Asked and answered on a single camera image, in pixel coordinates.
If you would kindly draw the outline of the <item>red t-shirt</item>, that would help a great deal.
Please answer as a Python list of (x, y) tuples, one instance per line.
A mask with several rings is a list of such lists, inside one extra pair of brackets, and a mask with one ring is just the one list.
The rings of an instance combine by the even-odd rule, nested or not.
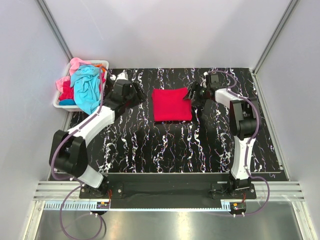
[(191, 121), (192, 104), (186, 87), (178, 89), (154, 89), (152, 92), (153, 118), (155, 122)]

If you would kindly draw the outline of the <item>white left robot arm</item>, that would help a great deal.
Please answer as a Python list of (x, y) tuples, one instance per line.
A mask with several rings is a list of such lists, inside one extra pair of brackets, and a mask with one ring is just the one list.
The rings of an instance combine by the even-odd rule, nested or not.
[(60, 180), (54, 173), (54, 169), (57, 169), (90, 187), (90, 192), (95, 197), (103, 198), (108, 193), (108, 177), (89, 165), (87, 146), (126, 109), (133, 108), (146, 99), (147, 96), (138, 83), (117, 79), (97, 110), (75, 127), (67, 131), (56, 131), (49, 158), (54, 179)]

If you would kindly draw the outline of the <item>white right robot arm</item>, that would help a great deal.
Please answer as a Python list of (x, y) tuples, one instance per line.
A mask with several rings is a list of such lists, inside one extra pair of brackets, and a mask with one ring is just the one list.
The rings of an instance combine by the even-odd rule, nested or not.
[(250, 191), (253, 179), (250, 170), (252, 150), (260, 129), (260, 111), (256, 98), (247, 98), (223, 87), (218, 73), (204, 73), (205, 83), (193, 82), (184, 100), (193, 106), (203, 106), (207, 100), (215, 101), (229, 109), (229, 128), (234, 137), (234, 158), (227, 184), (220, 191), (232, 198), (239, 198)]

